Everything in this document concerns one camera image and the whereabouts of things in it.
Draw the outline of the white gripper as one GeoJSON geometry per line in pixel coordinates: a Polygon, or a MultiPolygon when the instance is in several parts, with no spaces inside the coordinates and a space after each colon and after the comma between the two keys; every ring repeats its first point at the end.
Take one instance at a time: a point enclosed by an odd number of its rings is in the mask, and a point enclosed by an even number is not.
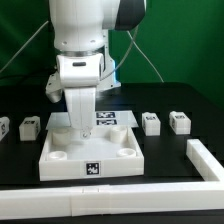
{"type": "Polygon", "coordinates": [[[71,126],[89,138],[93,127],[96,88],[102,73],[102,55],[86,57],[57,56],[71,126]]]}

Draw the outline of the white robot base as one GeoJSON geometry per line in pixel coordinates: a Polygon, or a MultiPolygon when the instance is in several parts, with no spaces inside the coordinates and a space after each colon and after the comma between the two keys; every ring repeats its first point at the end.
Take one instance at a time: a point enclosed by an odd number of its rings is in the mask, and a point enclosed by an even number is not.
{"type": "Polygon", "coordinates": [[[98,91],[106,91],[121,86],[121,83],[116,79],[115,61],[111,58],[109,54],[109,34],[107,30],[103,31],[103,37],[105,43],[104,45],[105,70],[102,76],[103,80],[97,87],[98,91]]]}

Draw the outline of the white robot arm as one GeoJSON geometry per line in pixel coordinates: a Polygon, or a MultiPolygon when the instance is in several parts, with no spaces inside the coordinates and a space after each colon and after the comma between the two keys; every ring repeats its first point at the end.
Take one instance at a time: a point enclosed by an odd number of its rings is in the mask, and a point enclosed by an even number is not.
{"type": "Polygon", "coordinates": [[[108,32],[136,29],[146,0],[49,0],[59,83],[72,128],[90,136],[95,97],[120,85],[109,54],[108,32]]]}

